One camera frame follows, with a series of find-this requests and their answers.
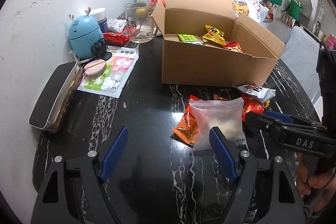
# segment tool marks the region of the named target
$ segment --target yellow bottle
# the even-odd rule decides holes
[[[246,0],[232,0],[232,5],[236,18],[241,14],[249,15]]]

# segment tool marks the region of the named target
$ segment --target open cardboard box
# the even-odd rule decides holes
[[[262,86],[285,47],[248,16],[235,20],[231,0],[167,0],[166,8],[158,1],[153,19],[164,37],[164,84]],[[243,53],[183,43],[176,35],[201,37],[206,24],[223,31],[227,41],[239,41]]]

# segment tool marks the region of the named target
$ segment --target screw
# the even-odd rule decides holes
[[[278,163],[282,163],[282,158],[280,156],[275,156],[275,161]]]
[[[97,151],[96,150],[91,150],[88,152],[87,154],[89,157],[95,157],[97,155]]]
[[[54,158],[54,161],[55,161],[55,162],[61,162],[61,161],[62,161],[62,156],[56,156],[56,157]]]
[[[246,151],[246,150],[241,151],[240,154],[241,154],[244,158],[247,158],[248,156],[250,156],[250,152],[249,152],[249,151]]]

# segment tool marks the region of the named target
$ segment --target blue humidifier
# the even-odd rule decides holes
[[[73,20],[69,29],[70,45],[80,58],[92,57],[91,47],[104,37],[98,22],[89,16],[91,8],[88,7],[85,12],[85,16],[80,16],[76,19],[74,19],[74,15],[69,15],[70,19]]]

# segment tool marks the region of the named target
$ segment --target marble table surface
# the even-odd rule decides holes
[[[174,140],[172,128],[182,117],[190,94],[208,100],[212,94],[235,99],[234,88],[163,85],[162,38],[139,47],[137,61],[119,99],[77,91],[61,131],[41,133],[33,166],[36,191],[57,155],[71,159],[99,150],[126,126],[127,147],[113,176],[105,183],[122,223],[205,223],[219,219],[234,188],[223,175],[212,150],[193,153]],[[305,91],[279,60],[265,86],[276,89],[270,109],[319,121]],[[243,124],[249,150],[257,157],[282,156],[295,177],[295,153],[277,148],[266,132]],[[83,186],[75,181],[85,222],[92,223]],[[258,206],[258,185],[250,209]]]

